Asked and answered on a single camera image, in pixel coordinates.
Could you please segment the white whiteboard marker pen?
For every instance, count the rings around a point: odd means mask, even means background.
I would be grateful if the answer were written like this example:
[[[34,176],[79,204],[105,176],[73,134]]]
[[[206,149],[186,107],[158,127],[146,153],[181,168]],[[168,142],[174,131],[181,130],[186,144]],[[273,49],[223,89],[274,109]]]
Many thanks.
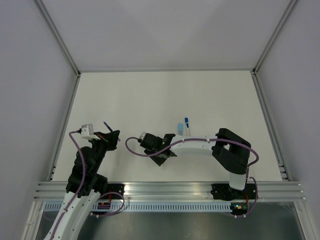
[[[190,125],[188,122],[185,123],[185,127],[186,127],[186,134],[187,136],[191,136],[191,130],[190,130]]]

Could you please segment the light blue highlighter cap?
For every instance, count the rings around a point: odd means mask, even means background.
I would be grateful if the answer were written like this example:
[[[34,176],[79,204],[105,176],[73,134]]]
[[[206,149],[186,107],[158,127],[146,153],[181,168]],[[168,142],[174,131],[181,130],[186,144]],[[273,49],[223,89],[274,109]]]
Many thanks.
[[[182,122],[177,124],[177,134],[181,136],[184,134],[184,124]]]

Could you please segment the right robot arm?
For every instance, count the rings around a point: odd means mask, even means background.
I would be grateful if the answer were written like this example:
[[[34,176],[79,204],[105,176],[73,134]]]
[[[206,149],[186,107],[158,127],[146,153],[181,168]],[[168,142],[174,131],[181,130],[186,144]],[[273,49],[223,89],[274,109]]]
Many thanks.
[[[168,133],[161,138],[144,133],[138,142],[158,166],[171,157],[213,157],[229,172],[227,191],[232,198],[238,199],[246,193],[251,144],[226,128],[221,128],[215,136],[191,137]]]

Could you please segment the small purple pen refill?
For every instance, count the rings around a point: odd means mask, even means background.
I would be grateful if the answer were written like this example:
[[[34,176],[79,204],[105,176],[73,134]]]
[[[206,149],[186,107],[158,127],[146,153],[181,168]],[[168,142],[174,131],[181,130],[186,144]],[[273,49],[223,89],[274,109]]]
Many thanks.
[[[113,129],[108,125],[108,123],[106,121],[103,121],[103,124],[107,127],[107,129],[110,131],[110,132],[113,132]]]

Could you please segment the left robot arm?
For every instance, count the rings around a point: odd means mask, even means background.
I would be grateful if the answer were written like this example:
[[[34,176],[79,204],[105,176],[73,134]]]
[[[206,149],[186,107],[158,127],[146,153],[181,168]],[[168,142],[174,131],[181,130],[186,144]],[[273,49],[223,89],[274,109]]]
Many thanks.
[[[112,191],[108,179],[98,174],[103,159],[108,151],[114,151],[119,142],[119,130],[108,133],[92,131],[82,127],[69,132],[70,139],[80,134],[91,146],[77,149],[76,158],[68,178],[65,194],[58,214],[45,236],[46,240],[76,240],[88,216],[93,215],[93,205],[106,196],[117,196],[124,201],[123,193]]]

